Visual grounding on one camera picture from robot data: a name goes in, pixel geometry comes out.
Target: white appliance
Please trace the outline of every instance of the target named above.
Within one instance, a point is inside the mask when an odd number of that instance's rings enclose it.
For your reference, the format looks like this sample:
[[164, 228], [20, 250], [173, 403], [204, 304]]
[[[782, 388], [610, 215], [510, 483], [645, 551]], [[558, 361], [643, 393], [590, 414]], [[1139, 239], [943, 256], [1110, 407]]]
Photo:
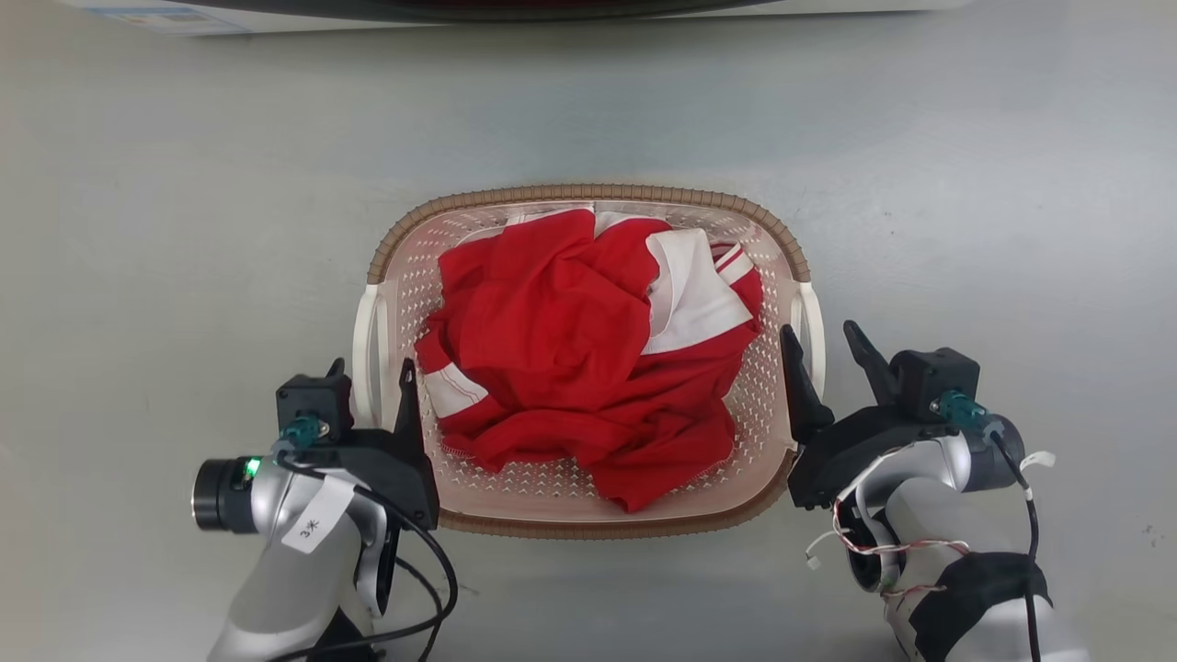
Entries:
[[60, 0], [164, 34], [950, 9], [972, 0]]

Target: red clothing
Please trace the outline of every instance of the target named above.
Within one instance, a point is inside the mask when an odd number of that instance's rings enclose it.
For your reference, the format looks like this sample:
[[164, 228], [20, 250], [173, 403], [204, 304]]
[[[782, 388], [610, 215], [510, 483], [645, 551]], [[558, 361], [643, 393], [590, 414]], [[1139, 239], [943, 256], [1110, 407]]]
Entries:
[[760, 279], [719, 252], [701, 230], [571, 210], [443, 254], [417, 351], [445, 445], [491, 471], [574, 457], [631, 512], [726, 459]]

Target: black cable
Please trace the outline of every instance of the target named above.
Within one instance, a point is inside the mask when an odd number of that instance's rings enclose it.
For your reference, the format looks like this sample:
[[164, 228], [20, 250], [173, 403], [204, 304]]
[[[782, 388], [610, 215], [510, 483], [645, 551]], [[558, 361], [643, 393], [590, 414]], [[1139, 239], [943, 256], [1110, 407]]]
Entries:
[[1022, 490], [1026, 494], [1026, 515], [1030, 516], [1030, 551], [1026, 554], [1026, 627], [1030, 630], [1030, 658], [1033, 662], [1042, 662], [1042, 650], [1038, 644], [1038, 614], [1033, 605], [1033, 588], [1030, 585], [1030, 577], [1033, 576], [1037, 569], [1036, 558], [1038, 557], [1038, 508], [1033, 504], [1033, 492], [1030, 491], [1030, 483], [1026, 482], [1025, 476], [1022, 475], [1022, 469], [1018, 463], [1015, 462], [1013, 456], [1010, 455], [1009, 449], [1005, 448], [1005, 442], [1002, 439], [1002, 435], [996, 430], [989, 433], [989, 438], [993, 441], [997, 445], [997, 450], [1000, 451], [1002, 457], [1005, 458], [1005, 463], [1010, 465], [1010, 471], [1013, 472], [1013, 478], [1022, 486]]
[[[279, 451], [278, 456], [274, 458], [274, 464], [281, 466], [287, 471], [292, 471], [301, 476], [307, 476], [317, 481], [322, 481], [326, 477], [326, 474], [315, 471], [314, 469], [308, 469], [306, 466], [298, 466], [297, 464], [291, 463], [290, 461], [286, 459], [286, 454], [287, 451]], [[415, 635], [417, 633], [423, 633], [430, 628], [440, 625], [441, 621], [445, 621], [446, 617], [450, 616], [450, 614], [453, 614], [453, 609], [458, 604], [458, 575], [453, 569], [453, 563], [450, 562], [450, 557], [446, 556], [445, 550], [441, 549], [441, 545], [437, 542], [437, 539], [434, 539], [428, 531], [423, 529], [420, 524], [418, 524], [412, 517], [410, 517], [404, 510], [400, 509], [400, 507], [398, 507], [392, 501], [385, 498], [384, 496], [377, 492], [373, 492], [372, 490], [363, 485], [354, 485], [353, 489], [355, 494], [370, 498], [375, 503], [383, 505], [384, 508], [388, 509], [398, 519], [400, 519], [401, 524], [404, 524], [414, 534], [417, 534], [418, 537], [420, 537], [421, 541], [426, 544], [426, 547], [430, 548], [430, 551], [433, 552], [433, 556], [437, 557], [438, 563], [445, 571], [446, 584], [450, 590], [450, 595], [447, 596], [446, 603], [432, 617], [426, 618], [425, 621], [421, 621], [415, 625], [408, 625], [407, 628], [400, 628], [399, 630], [381, 633], [379, 635], [366, 636], [346, 643], [337, 643], [319, 648], [304, 648], [301, 650], [294, 650], [292, 653], [279, 655], [278, 657], [270, 660], [270, 662], [291, 662], [292, 660], [298, 660], [300, 657], [310, 660], [311, 657], [314, 657], [317, 655], [324, 655], [326, 653], [335, 653], [338, 650], [346, 650], [350, 648], [360, 648], [365, 646], [372, 646], [374, 643], [383, 643], [386, 641], [407, 637], [408, 635]]]
[[[417, 580], [417, 583], [421, 584], [425, 591], [430, 594], [430, 597], [433, 598], [433, 607], [437, 608], [438, 614], [440, 614], [441, 596], [438, 595], [438, 590], [433, 588], [433, 584], [431, 584], [430, 581], [425, 578], [425, 575], [423, 575], [421, 571], [418, 570], [417, 568], [413, 568], [413, 565], [410, 562], [405, 561], [399, 556], [397, 557], [397, 565], [404, 568], [406, 572], [408, 572], [410, 575], [413, 576], [414, 580]], [[430, 633], [430, 641], [428, 643], [425, 644], [425, 650], [421, 651], [421, 655], [420, 657], [417, 658], [417, 662], [425, 662], [426, 660], [430, 658], [430, 653], [433, 650], [433, 642], [437, 641], [438, 633], [440, 630], [441, 630], [441, 623], [433, 625], [433, 631]]]

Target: table surface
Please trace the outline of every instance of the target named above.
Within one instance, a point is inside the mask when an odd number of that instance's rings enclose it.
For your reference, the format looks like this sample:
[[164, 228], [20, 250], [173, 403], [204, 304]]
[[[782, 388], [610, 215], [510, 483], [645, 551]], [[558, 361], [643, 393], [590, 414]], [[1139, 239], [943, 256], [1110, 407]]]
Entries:
[[[982, 402], [1059, 456], [1031, 475], [1056, 604], [1095, 658], [1177, 644], [1172, 4], [191, 40], [0, 13], [6, 658], [202, 660], [261, 541], [198, 531], [192, 478], [267, 448], [274, 388], [348, 353], [388, 225], [593, 181], [745, 196], [831, 330], [977, 358]], [[869, 389], [827, 340], [846, 415]], [[977, 499], [1025, 538], [1016, 491]], [[827, 525], [779, 503], [666, 539], [441, 531], [464, 589], [434, 658], [898, 658], [832, 542], [806, 569]], [[384, 627], [430, 608], [394, 602]]]

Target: black tape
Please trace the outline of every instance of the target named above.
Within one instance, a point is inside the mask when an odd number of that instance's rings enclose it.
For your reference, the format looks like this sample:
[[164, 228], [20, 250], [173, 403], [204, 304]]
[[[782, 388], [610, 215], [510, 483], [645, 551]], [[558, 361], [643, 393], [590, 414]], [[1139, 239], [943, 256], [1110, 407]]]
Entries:
[[[952, 647], [980, 622], [990, 608], [1025, 598], [1028, 558], [1024, 554], [970, 554], [944, 569], [937, 584], [946, 590], [927, 594], [907, 620], [916, 630], [916, 648], [929, 662], [943, 662]], [[1033, 595], [1050, 602], [1046, 576], [1038, 565], [1030, 572]]]

